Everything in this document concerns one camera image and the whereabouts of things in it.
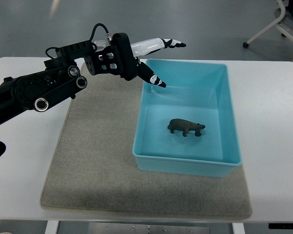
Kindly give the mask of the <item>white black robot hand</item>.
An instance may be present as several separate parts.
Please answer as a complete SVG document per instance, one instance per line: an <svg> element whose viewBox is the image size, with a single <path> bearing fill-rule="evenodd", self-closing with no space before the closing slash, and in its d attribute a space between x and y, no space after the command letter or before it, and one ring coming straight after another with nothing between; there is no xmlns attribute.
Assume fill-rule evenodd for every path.
<svg viewBox="0 0 293 234"><path fill-rule="evenodd" d="M130 81L139 77L146 83L163 88L166 87L166 83L151 68L141 62L139 57L155 53L161 49L186 47L186 44L181 41L162 38L147 39L131 44L125 33L114 34L111 45L115 46L119 52L120 62L124 69L120 73L122 78Z"/></svg>

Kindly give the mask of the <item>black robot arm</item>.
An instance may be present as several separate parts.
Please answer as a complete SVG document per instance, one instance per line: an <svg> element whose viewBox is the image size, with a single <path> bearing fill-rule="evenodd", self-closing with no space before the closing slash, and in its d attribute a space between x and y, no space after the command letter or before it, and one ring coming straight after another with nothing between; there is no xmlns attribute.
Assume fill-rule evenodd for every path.
<svg viewBox="0 0 293 234"><path fill-rule="evenodd" d="M88 40L63 47L52 47L56 56L44 62L45 70L18 78L6 77L0 85L0 125L27 110L44 112L67 98L74 98L86 87L75 60L83 58L90 69L107 59L100 55L93 42L96 29L106 28L102 23L94 26Z"/></svg>

